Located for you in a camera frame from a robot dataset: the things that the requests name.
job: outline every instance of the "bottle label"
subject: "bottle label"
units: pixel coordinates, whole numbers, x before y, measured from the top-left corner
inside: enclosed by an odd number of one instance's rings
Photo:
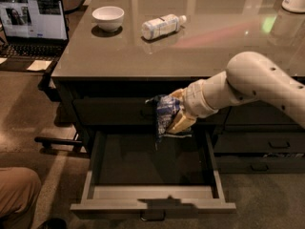
[[[145,22],[142,26],[142,33],[146,39],[155,39],[161,35],[169,34],[179,29],[179,19],[173,14],[169,14],[157,19]]]

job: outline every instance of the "green light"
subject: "green light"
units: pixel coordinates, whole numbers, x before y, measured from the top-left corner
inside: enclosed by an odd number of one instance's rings
[[[262,25],[262,30],[265,32],[265,33],[270,33],[271,29],[273,28],[273,25],[275,23],[275,19],[276,19],[276,16],[273,16],[273,17],[267,17],[265,19],[265,21],[263,22],[263,25]]]

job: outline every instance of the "drawer front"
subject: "drawer front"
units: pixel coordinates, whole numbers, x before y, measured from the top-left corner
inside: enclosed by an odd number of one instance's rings
[[[305,173],[304,157],[216,157],[220,174],[292,174]]]
[[[97,97],[73,101],[83,125],[153,125],[153,106],[145,98]]]
[[[218,136],[214,152],[305,153],[305,133],[226,133]]]

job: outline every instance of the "bowl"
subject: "bowl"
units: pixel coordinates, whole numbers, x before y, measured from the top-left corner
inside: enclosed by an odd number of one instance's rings
[[[106,32],[117,31],[123,23],[124,11],[114,6],[101,7],[93,11],[97,26]]]

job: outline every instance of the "open drawer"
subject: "open drawer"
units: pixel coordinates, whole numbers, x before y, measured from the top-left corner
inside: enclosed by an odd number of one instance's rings
[[[209,136],[165,137],[97,132],[80,203],[83,219],[163,220],[203,213],[230,213]]]

